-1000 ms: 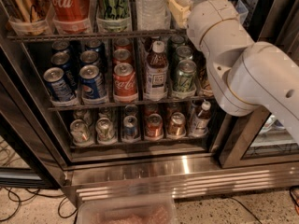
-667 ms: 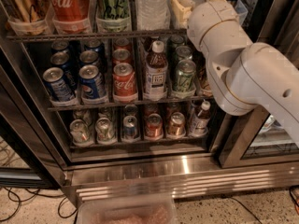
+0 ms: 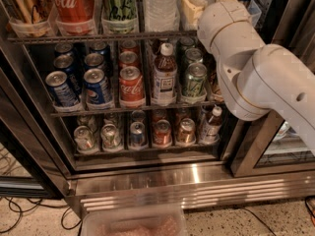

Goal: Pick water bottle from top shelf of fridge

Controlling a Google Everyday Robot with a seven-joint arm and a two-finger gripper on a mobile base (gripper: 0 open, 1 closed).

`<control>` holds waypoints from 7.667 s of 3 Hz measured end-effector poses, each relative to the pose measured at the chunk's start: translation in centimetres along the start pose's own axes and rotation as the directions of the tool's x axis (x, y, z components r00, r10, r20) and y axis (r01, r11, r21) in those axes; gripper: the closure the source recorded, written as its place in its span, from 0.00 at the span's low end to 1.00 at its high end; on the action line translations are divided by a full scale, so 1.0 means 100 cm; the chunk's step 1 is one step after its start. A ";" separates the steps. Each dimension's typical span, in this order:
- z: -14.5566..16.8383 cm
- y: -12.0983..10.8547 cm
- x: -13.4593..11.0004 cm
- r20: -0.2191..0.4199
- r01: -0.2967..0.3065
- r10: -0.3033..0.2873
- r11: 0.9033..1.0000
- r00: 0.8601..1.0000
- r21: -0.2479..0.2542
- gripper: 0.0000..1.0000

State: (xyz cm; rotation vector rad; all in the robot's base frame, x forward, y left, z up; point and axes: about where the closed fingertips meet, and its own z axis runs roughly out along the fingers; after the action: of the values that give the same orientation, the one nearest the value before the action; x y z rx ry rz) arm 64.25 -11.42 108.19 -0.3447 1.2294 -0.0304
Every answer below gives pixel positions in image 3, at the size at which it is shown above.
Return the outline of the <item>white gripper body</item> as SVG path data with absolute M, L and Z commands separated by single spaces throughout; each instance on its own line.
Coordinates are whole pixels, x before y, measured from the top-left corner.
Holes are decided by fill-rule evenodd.
M 197 36 L 206 50 L 217 62 L 226 61 L 234 55 L 246 55 L 265 45 L 252 27 L 250 15 L 245 6 L 235 0 L 224 0 L 207 7 L 197 24 Z

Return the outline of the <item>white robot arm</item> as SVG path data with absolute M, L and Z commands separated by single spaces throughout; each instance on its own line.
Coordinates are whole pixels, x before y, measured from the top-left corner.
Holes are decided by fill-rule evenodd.
M 315 151 L 315 77 L 290 51 L 255 31 L 259 7 L 237 0 L 180 0 L 182 26 L 215 57 L 221 95 L 244 121 L 277 111 Z

